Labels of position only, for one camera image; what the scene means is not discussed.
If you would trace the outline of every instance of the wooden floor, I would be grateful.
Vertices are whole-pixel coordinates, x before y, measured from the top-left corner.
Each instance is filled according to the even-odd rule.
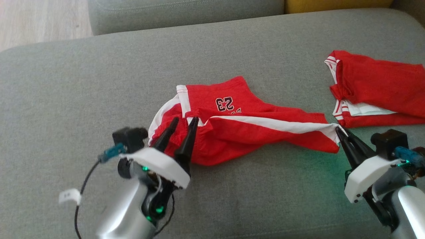
[[[90,36],[87,0],[0,0],[0,51]]]

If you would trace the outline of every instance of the white cable label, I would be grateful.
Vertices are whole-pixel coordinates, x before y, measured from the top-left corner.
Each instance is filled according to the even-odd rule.
[[[65,190],[59,194],[59,204],[66,202],[66,201],[75,201],[77,205],[81,202],[81,194],[79,193],[79,190],[76,188],[71,188],[68,190]]]

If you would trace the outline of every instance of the folded red garment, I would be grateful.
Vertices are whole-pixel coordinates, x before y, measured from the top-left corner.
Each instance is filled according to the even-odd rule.
[[[325,60],[335,80],[334,116],[348,128],[425,123],[425,70],[333,51]]]
[[[322,113],[264,103],[243,77],[215,85],[178,85],[177,95],[153,119],[149,145],[174,117],[179,123],[165,153],[173,155],[193,117],[199,117],[192,162],[201,165],[222,163],[279,141],[330,153],[339,149],[338,124],[327,123]]]

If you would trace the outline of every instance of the gray sofa cushion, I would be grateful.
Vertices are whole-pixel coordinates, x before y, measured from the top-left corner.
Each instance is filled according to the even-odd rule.
[[[177,84],[220,83],[243,75],[265,102],[325,112],[334,49],[425,63],[425,30],[391,9],[292,14],[134,31],[17,47],[0,54],[0,237],[75,238],[74,205],[58,193],[81,186],[111,133],[148,127]],[[353,130],[365,141],[389,127]],[[425,126],[397,126],[409,145]],[[160,238],[385,238],[365,202],[344,196],[342,152],[286,143],[233,161],[192,167]],[[90,178],[79,215],[83,238],[120,186],[116,161]]]
[[[283,14],[283,0],[88,0],[94,35]]]

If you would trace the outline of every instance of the black cable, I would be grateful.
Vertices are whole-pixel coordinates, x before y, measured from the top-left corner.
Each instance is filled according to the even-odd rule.
[[[163,229],[164,227],[166,227],[168,225],[168,223],[170,223],[171,218],[173,217],[174,214],[174,194],[171,195],[171,199],[173,200],[173,207],[171,208],[171,214],[170,217],[168,218],[168,220],[166,221],[166,223],[161,227],[161,229],[159,229],[157,232],[155,232],[155,236],[158,235]]]
[[[90,177],[91,173],[93,173],[94,169],[99,165],[99,163],[100,163],[100,161],[98,160],[93,165],[93,167],[91,167],[90,171],[88,172],[87,176],[85,177],[85,180],[84,180],[84,182],[82,183],[82,186],[81,186],[80,195],[82,195],[82,193],[84,192],[84,188],[85,188],[85,185],[87,184],[88,178]],[[77,233],[78,239],[81,239],[81,235],[78,231],[78,225],[77,225],[78,209],[79,209],[79,205],[77,205],[77,207],[75,208],[74,227],[75,227],[75,233]]]

